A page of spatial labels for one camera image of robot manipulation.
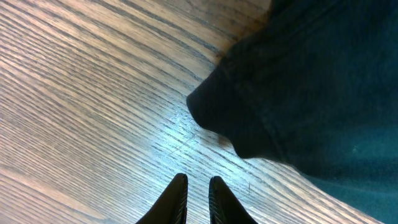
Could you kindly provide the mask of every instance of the wood grain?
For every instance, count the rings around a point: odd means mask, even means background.
[[[259,223],[375,223],[189,115],[186,96],[268,7],[0,0],[0,223],[134,223],[178,172],[187,223],[209,223],[213,175]]]

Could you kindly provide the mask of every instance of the dark jeans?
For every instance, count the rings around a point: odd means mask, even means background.
[[[187,100],[242,158],[398,223],[398,1],[276,0]]]

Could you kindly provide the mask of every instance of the dark green fabric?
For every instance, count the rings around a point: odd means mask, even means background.
[[[243,158],[398,223],[398,1],[275,1],[187,100]]]

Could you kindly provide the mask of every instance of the wooden floor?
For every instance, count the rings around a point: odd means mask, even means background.
[[[268,0],[0,0],[0,223],[134,223],[189,178],[209,223],[220,175],[259,223],[373,223],[288,167],[241,160],[186,96]]]

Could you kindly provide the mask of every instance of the denim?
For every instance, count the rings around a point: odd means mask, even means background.
[[[289,164],[398,223],[398,1],[275,0],[187,98],[242,158]]]

